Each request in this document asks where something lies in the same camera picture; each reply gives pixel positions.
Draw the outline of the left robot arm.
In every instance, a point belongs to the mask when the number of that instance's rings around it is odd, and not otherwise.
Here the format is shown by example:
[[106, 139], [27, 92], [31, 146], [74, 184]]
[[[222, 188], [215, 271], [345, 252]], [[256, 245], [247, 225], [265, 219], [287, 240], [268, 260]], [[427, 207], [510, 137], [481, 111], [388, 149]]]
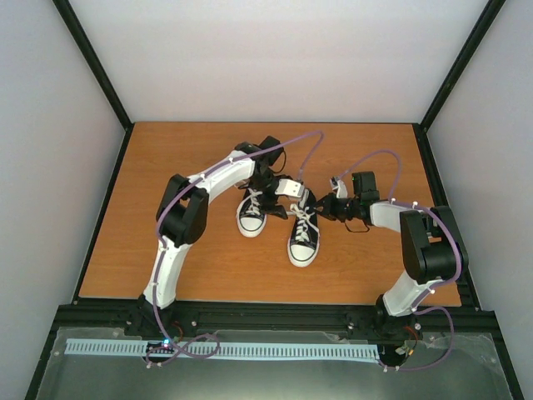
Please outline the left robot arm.
[[286, 177], [271, 170], [284, 153], [284, 144], [272, 136], [260, 144], [242, 142], [225, 158], [196, 174], [172, 176], [163, 193], [156, 214], [157, 256], [149, 282], [141, 298], [150, 305], [143, 323], [153, 334], [161, 336], [172, 329], [169, 308], [176, 301], [176, 289], [183, 263], [192, 245], [207, 228], [208, 208], [226, 190], [238, 187], [247, 192], [252, 215], [237, 208], [237, 215], [265, 221], [265, 216], [288, 218], [278, 202], [278, 188]]

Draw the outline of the white shoelace of sneaker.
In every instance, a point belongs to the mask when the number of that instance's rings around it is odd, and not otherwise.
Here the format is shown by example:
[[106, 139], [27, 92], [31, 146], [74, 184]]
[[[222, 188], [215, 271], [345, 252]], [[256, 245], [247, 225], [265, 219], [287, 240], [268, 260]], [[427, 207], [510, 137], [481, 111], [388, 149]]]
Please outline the white shoelace of sneaker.
[[247, 188], [241, 203], [237, 207], [237, 217], [240, 219], [255, 218], [263, 220], [266, 214], [262, 213], [261, 209], [260, 200], [262, 194], [262, 191]]
[[295, 216], [295, 222], [289, 243], [292, 246], [301, 245], [307, 248], [317, 248], [320, 230], [317, 226], [316, 213], [312, 207], [294, 203], [290, 206], [290, 210]]

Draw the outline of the black sneaker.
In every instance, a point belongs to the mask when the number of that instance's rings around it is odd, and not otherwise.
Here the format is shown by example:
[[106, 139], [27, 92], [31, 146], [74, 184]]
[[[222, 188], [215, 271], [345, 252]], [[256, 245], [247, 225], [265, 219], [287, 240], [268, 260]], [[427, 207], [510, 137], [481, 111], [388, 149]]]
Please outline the black sneaker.
[[295, 221], [287, 243], [287, 253], [291, 264], [295, 267], [308, 267], [318, 254], [320, 229], [314, 209], [315, 203], [315, 195], [306, 188], [301, 199], [290, 206]]
[[237, 207], [237, 228], [245, 238], [257, 237], [267, 222], [267, 215], [261, 210], [259, 197], [261, 191], [252, 188], [246, 188], [243, 199]]

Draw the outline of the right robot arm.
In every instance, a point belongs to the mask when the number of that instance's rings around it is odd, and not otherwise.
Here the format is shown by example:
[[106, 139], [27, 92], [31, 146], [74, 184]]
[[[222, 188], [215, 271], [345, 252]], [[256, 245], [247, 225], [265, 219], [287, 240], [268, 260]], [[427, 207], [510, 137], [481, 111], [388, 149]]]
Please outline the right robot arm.
[[438, 287], [455, 282], [469, 258], [454, 213], [448, 206], [423, 207], [417, 202], [382, 199], [373, 172], [352, 174], [350, 197], [340, 177], [331, 179], [331, 192], [317, 202], [318, 214], [345, 223], [358, 219], [369, 228], [386, 228], [401, 235], [404, 271], [376, 300], [373, 326], [388, 334], [406, 322]]

